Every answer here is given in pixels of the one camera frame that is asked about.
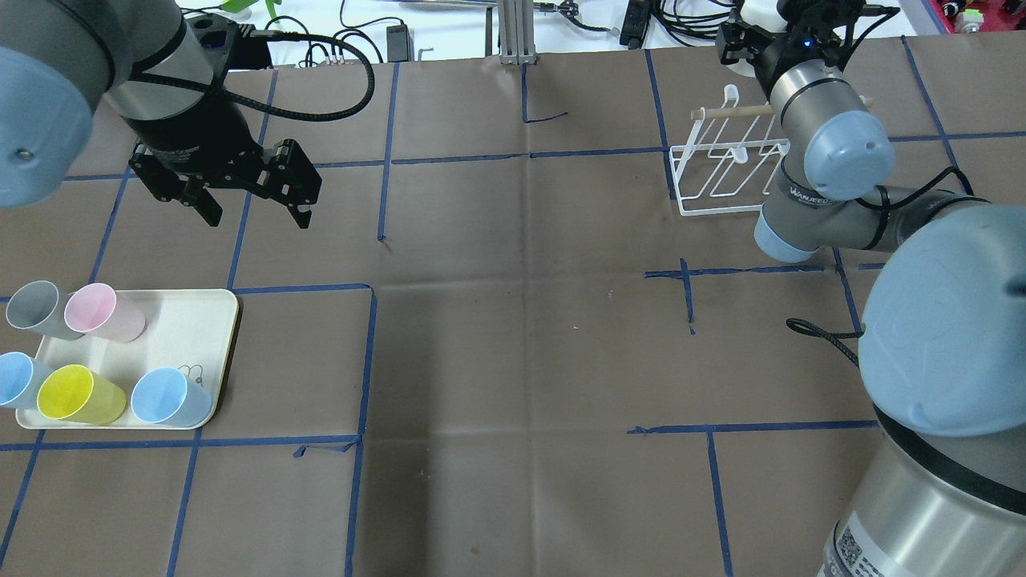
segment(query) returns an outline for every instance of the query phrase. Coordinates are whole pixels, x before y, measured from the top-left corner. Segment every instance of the gray cup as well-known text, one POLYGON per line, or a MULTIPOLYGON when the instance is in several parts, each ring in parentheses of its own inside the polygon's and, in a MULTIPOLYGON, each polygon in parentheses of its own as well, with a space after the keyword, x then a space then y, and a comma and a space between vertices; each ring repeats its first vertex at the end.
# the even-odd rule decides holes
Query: gray cup
POLYGON ((36 280, 17 290, 7 303, 7 322, 14 329, 44 337, 74 341, 82 333, 65 323, 64 309, 69 296, 49 280, 36 280))

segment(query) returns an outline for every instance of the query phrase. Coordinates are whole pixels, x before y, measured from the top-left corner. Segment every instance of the yellow cup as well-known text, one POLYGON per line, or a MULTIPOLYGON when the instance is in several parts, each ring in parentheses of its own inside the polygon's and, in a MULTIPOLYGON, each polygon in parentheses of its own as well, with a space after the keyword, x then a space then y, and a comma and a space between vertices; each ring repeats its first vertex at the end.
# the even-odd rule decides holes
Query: yellow cup
POLYGON ((39 387, 36 405, 47 419, 106 425, 125 411, 125 391, 81 364, 54 371, 39 387))

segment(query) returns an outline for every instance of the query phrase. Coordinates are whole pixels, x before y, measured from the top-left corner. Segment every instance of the table surface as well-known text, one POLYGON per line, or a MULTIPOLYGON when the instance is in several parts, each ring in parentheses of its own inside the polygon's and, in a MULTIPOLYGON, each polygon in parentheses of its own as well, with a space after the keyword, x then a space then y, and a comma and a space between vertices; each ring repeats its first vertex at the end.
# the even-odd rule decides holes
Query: table surface
MULTIPOLYGON (((895 142, 889 182, 957 161, 1026 203, 1024 51, 1026 33, 867 42, 849 77, 895 142)), ((781 267, 751 214, 676 213, 665 153, 688 112, 753 84, 707 48, 376 73, 351 119, 244 113, 317 163, 309 230, 238 191, 215 191, 218 228, 155 201, 106 106, 55 196, 0 213, 0 301, 47 278, 242 303, 202 429, 0 414, 0 574, 813 575, 881 435, 858 372, 784 319, 858 325, 886 256, 781 267)), ((360 75, 228 85, 326 110, 360 75)), ((0 350, 37 345, 0 328, 0 350)))

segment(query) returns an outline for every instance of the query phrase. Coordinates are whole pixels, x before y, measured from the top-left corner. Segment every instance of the power adapter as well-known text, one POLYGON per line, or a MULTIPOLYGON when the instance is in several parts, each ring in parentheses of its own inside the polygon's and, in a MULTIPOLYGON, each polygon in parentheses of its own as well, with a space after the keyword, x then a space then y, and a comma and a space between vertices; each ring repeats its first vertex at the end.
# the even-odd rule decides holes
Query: power adapter
POLYGON ((652 0, 627 0, 624 26, 620 27, 620 45, 635 50, 644 44, 652 16, 652 0))
POLYGON ((385 44, 388 47, 388 62, 410 62, 413 60, 413 37, 404 24, 385 29, 385 44))

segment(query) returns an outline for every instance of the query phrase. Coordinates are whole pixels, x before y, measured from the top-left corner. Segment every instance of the light blue cup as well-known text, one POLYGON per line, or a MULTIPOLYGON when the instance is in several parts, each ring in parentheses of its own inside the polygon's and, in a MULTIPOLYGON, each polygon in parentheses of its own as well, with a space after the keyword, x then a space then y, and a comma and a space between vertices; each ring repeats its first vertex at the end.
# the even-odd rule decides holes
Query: light blue cup
POLYGON ((36 410, 39 386, 52 372, 24 352, 0 354, 0 407, 36 410))
POLYGON ((206 419, 212 406, 209 391, 171 367, 150 371, 131 393, 132 413, 153 425, 192 427, 206 419))

